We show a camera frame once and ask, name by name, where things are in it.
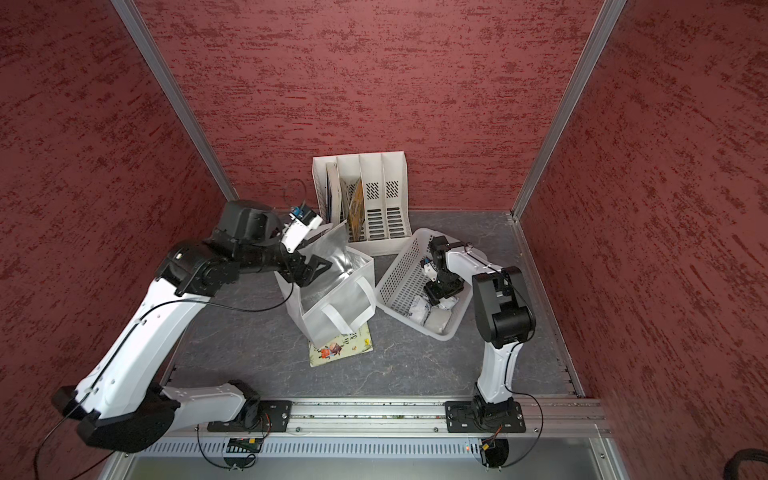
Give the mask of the white insulated delivery bag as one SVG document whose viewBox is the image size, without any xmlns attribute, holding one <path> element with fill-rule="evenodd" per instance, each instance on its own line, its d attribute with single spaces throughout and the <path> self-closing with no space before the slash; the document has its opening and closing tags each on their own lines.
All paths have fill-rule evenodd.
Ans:
<svg viewBox="0 0 768 480">
<path fill-rule="evenodd" d="M 328 271 L 306 287 L 275 275 L 281 293 L 288 299 L 289 316 L 317 348 L 340 335 L 357 333 L 373 317 L 377 306 L 373 258 L 349 245 L 346 222 L 321 230 L 323 234 L 300 252 L 328 260 Z"/>
</svg>

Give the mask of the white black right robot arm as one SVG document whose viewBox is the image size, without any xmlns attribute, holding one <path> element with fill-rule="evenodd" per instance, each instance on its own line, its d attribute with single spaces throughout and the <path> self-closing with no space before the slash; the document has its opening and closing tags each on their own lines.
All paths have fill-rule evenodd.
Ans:
<svg viewBox="0 0 768 480">
<path fill-rule="evenodd" d="M 471 252 L 464 242 L 437 236 L 428 244 L 422 269 L 429 278 L 424 294 L 430 305 L 446 307 L 466 286 L 472 288 L 475 324 L 485 342 L 481 374 L 466 415 L 481 430 L 520 425 L 511 391 L 514 362 L 535 334 L 536 319 L 515 282 L 519 268 L 501 267 Z"/>
</svg>

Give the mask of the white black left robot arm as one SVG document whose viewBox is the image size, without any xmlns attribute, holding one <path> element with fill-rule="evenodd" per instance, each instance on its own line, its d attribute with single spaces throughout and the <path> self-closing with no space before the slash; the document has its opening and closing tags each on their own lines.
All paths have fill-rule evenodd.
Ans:
<svg viewBox="0 0 768 480">
<path fill-rule="evenodd" d="M 213 306 L 217 292 L 241 275 L 275 272 L 305 287 L 328 271 L 329 261 L 298 250 L 322 223 L 305 204 L 292 208 L 288 222 L 282 222 L 257 202 L 229 201 L 210 237 L 173 246 L 102 360 L 77 385 L 53 395 L 62 417 L 76 421 L 83 443 L 137 453 L 168 432 L 194 425 L 259 427 L 260 397 L 245 382 L 180 389 L 160 385 L 155 375 L 198 313 Z"/>
</svg>

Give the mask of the white perforated plastic basket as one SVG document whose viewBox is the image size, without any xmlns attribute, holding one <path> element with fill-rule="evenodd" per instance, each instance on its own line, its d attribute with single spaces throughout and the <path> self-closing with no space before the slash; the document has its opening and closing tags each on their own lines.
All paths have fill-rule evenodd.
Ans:
<svg viewBox="0 0 768 480">
<path fill-rule="evenodd" d="M 450 271 L 464 280 L 464 289 L 456 294 L 457 303 L 445 332 L 442 335 L 428 331 L 412 322 L 408 311 L 417 295 L 427 299 L 424 285 L 429 281 L 422 273 L 420 261 L 430 258 L 437 271 Z M 453 338 L 460 326 L 473 296 L 472 277 L 488 273 L 488 260 L 484 253 L 466 243 L 439 231 L 420 228 L 408 239 L 392 265 L 377 284 L 378 306 L 388 315 L 418 332 L 440 341 Z"/>
</svg>

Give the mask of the yellow brown book in organizer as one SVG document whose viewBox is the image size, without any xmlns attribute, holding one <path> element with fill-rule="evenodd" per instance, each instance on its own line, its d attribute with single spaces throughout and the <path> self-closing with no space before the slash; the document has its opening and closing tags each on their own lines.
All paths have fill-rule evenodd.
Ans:
<svg viewBox="0 0 768 480">
<path fill-rule="evenodd" d="M 364 187 L 360 178 L 340 180 L 341 221 L 347 225 L 349 240 L 363 240 L 365 223 Z"/>
</svg>

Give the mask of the white book in organizer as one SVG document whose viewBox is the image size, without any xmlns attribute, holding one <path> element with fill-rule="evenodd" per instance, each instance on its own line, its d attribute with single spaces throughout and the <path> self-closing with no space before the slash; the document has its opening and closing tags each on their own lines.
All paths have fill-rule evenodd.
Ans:
<svg viewBox="0 0 768 480">
<path fill-rule="evenodd" d="M 332 227 L 337 227 L 342 222 L 343 195 L 336 161 L 326 164 L 327 180 L 327 216 Z"/>
</svg>

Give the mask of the colourful picture book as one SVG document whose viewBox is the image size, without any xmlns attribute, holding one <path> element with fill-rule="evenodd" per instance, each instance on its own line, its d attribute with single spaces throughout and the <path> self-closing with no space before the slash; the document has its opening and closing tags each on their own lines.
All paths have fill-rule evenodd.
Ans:
<svg viewBox="0 0 768 480">
<path fill-rule="evenodd" d="M 339 335 L 320 348 L 309 344 L 309 364 L 316 368 L 334 361 L 368 353 L 373 350 L 373 343 L 368 324 L 364 324 L 356 333 Z"/>
</svg>

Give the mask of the white perforated file organizer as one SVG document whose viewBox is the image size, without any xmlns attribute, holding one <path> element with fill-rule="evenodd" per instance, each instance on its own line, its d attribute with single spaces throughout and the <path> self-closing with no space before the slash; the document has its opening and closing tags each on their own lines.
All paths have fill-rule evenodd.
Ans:
<svg viewBox="0 0 768 480">
<path fill-rule="evenodd" d="M 328 222 L 326 164 L 336 161 L 340 180 L 363 182 L 363 240 L 352 246 L 370 256 L 398 253 L 411 236 L 408 218 L 408 172 L 403 151 L 320 156 L 312 159 L 312 178 L 319 212 Z"/>
</svg>

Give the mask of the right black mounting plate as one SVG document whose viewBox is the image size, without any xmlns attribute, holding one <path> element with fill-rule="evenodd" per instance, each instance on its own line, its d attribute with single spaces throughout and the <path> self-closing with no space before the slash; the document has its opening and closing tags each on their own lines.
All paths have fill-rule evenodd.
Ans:
<svg viewBox="0 0 768 480">
<path fill-rule="evenodd" d="M 471 401 L 447 401 L 444 408 L 449 433 L 526 432 L 521 406 L 512 399 L 492 404 L 476 396 Z"/>
</svg>

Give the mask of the black mounting plate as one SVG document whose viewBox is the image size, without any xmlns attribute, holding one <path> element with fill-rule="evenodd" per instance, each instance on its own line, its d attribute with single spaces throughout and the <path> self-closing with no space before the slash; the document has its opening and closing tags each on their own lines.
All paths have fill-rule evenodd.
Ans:
<svg viewBox="0 0 768 480">
<path fill-rule="evenodd" d="M 471 401 L 447 401 L 444 408 L 449 433 L 526 432 L 521 406 L 512 399 L 492 404 L 476 396 Z"/>
<path fill-rule="evenodd" d="M 209 422 L 206 430 L 216 433 L 284 433 L 291 418 L 289 400 L 247 402 L 234 420 Z"/>
</svg>

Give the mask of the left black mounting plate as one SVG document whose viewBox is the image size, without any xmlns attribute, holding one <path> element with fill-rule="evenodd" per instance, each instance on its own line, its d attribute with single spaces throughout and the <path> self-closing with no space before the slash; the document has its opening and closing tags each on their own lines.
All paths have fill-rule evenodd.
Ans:
<svg viewBox="0 0 768 480">
<path fill-rule="evenodd" d="M 289 400 L 247 402 L 234 420 L 209 422 L 206 430 L 216 433 L 284 433 L 291 418 Z"/>
</svg>

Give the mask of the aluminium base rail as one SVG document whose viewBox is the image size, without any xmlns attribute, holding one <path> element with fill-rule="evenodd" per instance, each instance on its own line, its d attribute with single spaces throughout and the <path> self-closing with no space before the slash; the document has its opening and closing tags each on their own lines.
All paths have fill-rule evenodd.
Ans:
<svg viewBox="0 0 768 480">
<path fill-rule="evenodd" d="M 444 403 L 449 397 L 293 398 L 284 433 L 270 437 L 447 436 Z M 517 394 L 526 424 L 523 438 L 611 438 L 613 428 L 598 399 Z"/>
</svg>

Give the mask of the aluminium left corner post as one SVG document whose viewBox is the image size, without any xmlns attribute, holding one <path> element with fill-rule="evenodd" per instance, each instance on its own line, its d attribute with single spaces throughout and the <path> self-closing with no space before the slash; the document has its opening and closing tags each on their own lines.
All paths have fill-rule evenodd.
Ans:
<svg viewBox="0 0 768 480">
<path fill-rule="evenodd" d="M 181 87 L 152 37 L 136 2 L 111 0 L 110 3 L 116 10 L 128 34 L 168 99 L 176 117 L 181 122 L 219 190 L 228 201 L 237 200 L 239 195 L 234 185 L 226 174 L 202 126 L 185 98 Z"/>
</svg>

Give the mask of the aluminium corner post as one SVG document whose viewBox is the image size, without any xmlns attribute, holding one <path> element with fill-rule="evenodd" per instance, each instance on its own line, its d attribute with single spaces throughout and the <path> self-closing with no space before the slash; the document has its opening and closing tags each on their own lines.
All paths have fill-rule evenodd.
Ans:
<svg viewBox="0 0 768 480">
<path fill-rule="evenodd" d="M 111 0 L 110 3 L 116 10 L 128 34 L 168 99 L 176 117 L 181 122 L 219 190 L 228 201 L 237 200 L 239 195 L 234 185 L 226 174 L 202 126 L 185 98 L 181 87 L 152 37 L 136 2 Z"/>
<path fill-rule="evenodd" d="M 534 158 L 521 191 L 511 210 L 516 223 L 522 221 L 526 207 L 564 133 L 568 122 L 578 105 L 582 93 L 596 67 L 600 56 L 626 5 L 625 0 L 605 0 L 586 40 L 584 48 L 568 81 L 558 108 L 542 145 Z"/>
</svg>

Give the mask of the aluminium right corner post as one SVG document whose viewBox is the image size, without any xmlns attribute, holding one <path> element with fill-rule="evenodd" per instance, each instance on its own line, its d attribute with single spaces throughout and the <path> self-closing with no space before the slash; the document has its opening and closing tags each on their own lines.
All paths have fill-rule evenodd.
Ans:
<svg viewBox="0 0 768 480">
<path fill-rule="evenodd" d="M 596 67 L 600 56 L 626 5 L 625 0 L 605 0 L 586 40 L 584 48 L 568 81 L 558 108 L 542 145 L 534 158 L 521 191 L 511 210 L 516 223 L 522 221 L 526 207 L 564 133 L 568 122 L 578 105 L 582 93 Z"/>
</svg>

